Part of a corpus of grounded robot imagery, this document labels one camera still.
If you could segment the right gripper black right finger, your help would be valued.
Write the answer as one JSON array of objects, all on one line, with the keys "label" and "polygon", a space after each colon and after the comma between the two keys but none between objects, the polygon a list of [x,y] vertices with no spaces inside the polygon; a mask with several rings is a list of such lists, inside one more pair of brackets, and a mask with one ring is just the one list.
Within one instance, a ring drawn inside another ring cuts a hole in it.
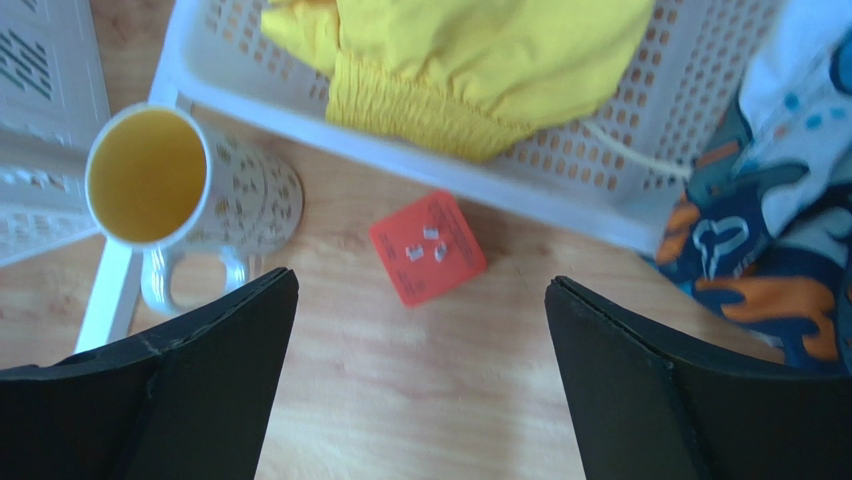
[{"label": "right gripper black right finger", "polygon": [[731,350],[559,276],[545,310],[590,479],[847,479],[851,380]]}]

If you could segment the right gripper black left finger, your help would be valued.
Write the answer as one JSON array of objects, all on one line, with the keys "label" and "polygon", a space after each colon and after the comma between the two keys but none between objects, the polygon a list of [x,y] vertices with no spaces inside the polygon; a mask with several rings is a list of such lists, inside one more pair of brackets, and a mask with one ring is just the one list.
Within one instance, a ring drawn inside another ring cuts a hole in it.
[{"label": "right gripper black left finger", "polygon": [[148,330],[1,373],[5,479],[251,479],[294,325],[277,268]]}]

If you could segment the yellow shorts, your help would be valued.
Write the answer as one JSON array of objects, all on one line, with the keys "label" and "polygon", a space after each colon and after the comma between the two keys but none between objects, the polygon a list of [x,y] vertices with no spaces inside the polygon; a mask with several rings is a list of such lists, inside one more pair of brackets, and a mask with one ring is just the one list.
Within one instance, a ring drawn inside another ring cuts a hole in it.
[{"label": "yellow shorts", "polygon": [[650,1],[273,1],[261,31],[330,81],[328,122],[487,161],[615,93]]}]

